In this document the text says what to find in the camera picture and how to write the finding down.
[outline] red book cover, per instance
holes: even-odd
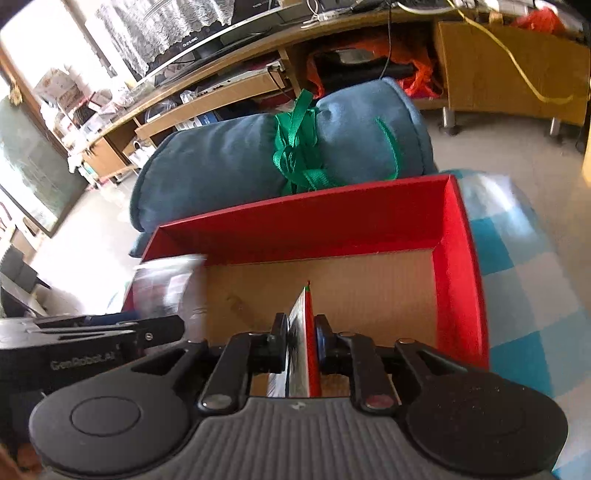
[[[310,285],[307,285],[288,317],[285,370],[269,375],[268,397],[320,397],[320,370]]]

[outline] blue cushion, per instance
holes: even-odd
[[[393,173],[393,154],[377,117],[399,143],[401,178],[437,171],[422,117],[395,81],[340,90],[317,108],[318,148],[329,177],[355,184]],[[273,115],[259,114],[170,135],[142,169],[131,196],[131,223],[145,235],[130,255],[140,257],[145,237],[164,223],[279,196],[285,178],[273,163],[276,128]]]

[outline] green strap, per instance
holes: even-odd
[[[278,113],[275,116],[277,133],[273,163],[287,180],[283,195],[343,185],[331,179],[323,168],[320,153],[316,148],[317,109],[310,108],[312,98],[310,92],[302,90],[292,112]],[[399,162],[402,158],[398,142],[381,119],[377,118],[376,122],[384,133],[394,156],[394,173],[387,180],[397,179],[400,171]]]
[[[392,150],[392,155],[394,156],[394,172],[384,180],[396,180],[398,175],[400,175],[400,164],[402,163],[402,153],[400,152],[398,141],[381,118],[377,117],[375,121],[386,136],[386,140],[388,141],[390,150]]]

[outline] orange bag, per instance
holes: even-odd
[[[412,35],[405,36],[406,38],[403,39],[395,38],[392,35],[392,54],[390,55],[390,61],[402,64],[412,63],[417,71],[412,77],[397,80],[397,82],[411,98],[438,98],[440,94],[431,88],[433,65],[427,53],[426,45],[420,38]],[[314,59],[316,54],[342,48],[361,48],[371,52],[375,59],[383,57],[385,61],[388,57],[388,47],[387,33],[369,33],[365,31],[357,34],[348,33],[346,37],[341,36],[340,38],[335,38],[333,41],[310,52],[306,61],[306,76],[309,81],[316,85],[316,91],[312,92],[314,98],[322,98],[326,94],[316,68],[316,61]]]
[[[535,10],[524,17],[519,17],[511,24],[511,26],[558,36],[561,36],[566,32],[558,15],[548,7],[544,7],[542,10]]]

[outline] door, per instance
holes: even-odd
[[[0,188],[45,234],[52,236],[76,203],[86,181],[28,116],[14,106],[0,77]]]

